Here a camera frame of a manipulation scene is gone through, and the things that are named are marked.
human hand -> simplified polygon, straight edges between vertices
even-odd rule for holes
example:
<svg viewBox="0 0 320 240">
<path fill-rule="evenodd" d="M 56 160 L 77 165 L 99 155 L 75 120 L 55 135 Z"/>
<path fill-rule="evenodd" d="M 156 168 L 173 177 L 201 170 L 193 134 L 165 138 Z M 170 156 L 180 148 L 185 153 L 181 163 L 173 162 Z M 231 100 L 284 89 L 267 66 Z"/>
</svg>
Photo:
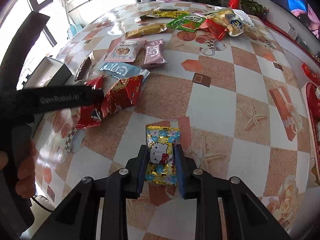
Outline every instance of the human hand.
<svg viewBox="0 0 320 240">
<path fill-rule="evenodd" d="M 23 198 L 31 198 L 36 193 L 35 185 L 35 162 L 33 157 L 36 155 L 36 146 L 31 141 L 28 145 L 28 156 L 21 162 L 18 169 L 18 179 L 16 192 Z M 8 164 L 8 156 L 0 151 L 0 170 Z"/>
</svg>

potted plant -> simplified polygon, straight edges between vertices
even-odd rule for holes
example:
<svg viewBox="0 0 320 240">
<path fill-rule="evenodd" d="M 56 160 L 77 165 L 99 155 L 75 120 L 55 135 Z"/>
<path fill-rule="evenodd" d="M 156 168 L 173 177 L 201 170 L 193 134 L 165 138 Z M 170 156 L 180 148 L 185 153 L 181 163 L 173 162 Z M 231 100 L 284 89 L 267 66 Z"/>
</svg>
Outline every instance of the potted plant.
<svg viewBox="0 0 320 240">
<path fill-rule="evenodd" d="M 254 0 L 240 0 L 240 9 L 247 14 L 257 16 L 263 20 L 267 20 L 267 15 L 269 13 L 269 9 L 263 7 Z"/>
</svg>

checkered tablecloth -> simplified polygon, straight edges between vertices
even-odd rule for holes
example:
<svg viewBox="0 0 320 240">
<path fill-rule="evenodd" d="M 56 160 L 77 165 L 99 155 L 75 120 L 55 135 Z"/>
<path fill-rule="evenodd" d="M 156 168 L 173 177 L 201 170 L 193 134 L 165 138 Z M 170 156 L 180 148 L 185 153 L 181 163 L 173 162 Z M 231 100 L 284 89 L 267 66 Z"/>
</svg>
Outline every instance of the checkered tablecloth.
<svg viewBox="0 0 320 240">
<path fill-rule="evenodd" d="M 134 22 L 148 10 L 169 5 L 190 12 L 213 10 L 189 2 L 115 8 L 73 37 L 57 59 L 75 73 L 93 51 L 98 69 L 126 31 L 172 21 L 151 18 Z M 50 186 L 54 204 L 82 177 L 98 179 L 124 167 L 146 143 L 146 125 L 156 123 L 179 127 L 186 156 L 214 176 L 240 177 L 289 231 L 307 186 L 307 112 L 281 47 L 258 18 L 251 19 L 264 37 L 243 33 L 225 36 L 220 42 L 205 32 L 170 28 L 145 36 L 149 41 L 164 39 L 168 63 L 152 69 L 137 106 L 109 116 L 99 127 L 86 129 L 84 138 L 75 143 L 76 153 L 65 153 L 66 139 L 52 129 L 71 113 L 65 119 L 56 117 L 59 112 L 47 113 L 34 138 L 39 151 L 36 179 L 44 192 Z M 288 113 L 287 119 L 282 119 L 284 112 L 279 109 Z M 195 214 L 196 201 L 183 200 L 175 187 L 145 183 L 141 197 L 127 201 L 128 234 L 135 239 L 191 240 Z"/>
</svg>

gold foil wrapper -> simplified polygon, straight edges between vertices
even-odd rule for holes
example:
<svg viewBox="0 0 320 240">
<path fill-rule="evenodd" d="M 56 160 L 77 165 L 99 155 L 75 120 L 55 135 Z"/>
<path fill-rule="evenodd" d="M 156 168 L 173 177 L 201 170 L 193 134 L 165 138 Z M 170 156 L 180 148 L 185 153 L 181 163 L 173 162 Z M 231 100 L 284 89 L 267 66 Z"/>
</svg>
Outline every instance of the gold foil wrapper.
<svg viewBox="0 0 320 240">
<path fill-rule="evenodd" d="M 180 130 L 177 128 L 162 126 L 149 126 L 147 128 L 149 162 L 146 170 L 146 181 L 169 185 L 177 183 L 173 147 L 178 142 L 179 137 Z"/>
<path fill-rule="evenodd" d="M 164 23 L 150 24 L 133 31 L 126 32 L 124 37 L 126 39 L 135 39 L 144 35 L 158 34 L 164 32 L 166 29 L 167 26 Z"/>
<path fill-rule="evenodd" d="M 159 18 L 159 17 L 170 17 L 170 18 L 178 18 L 182 14 L 189 14 L 187 11 L 175 11 L 175 12 L 164 12 L 164 11 L 150 11 L 148 12 L 147 16 L 148 17 L 154 17 L 154 18 Z"/>
</svg>

green snack package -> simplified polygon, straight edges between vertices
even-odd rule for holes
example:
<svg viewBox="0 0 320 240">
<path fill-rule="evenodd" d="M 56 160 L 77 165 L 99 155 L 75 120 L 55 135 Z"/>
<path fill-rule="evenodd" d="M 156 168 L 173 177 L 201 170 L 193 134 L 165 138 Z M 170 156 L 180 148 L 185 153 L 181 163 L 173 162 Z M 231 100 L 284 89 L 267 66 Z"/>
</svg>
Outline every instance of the green snack package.
<svg viewBox="0 0 320 240">
<path fill-rule="evenodd" d="M 185 14 L 168 23 L 167 27 L 194 33 L 204 21 L 205 18 Z"/>
</svg>

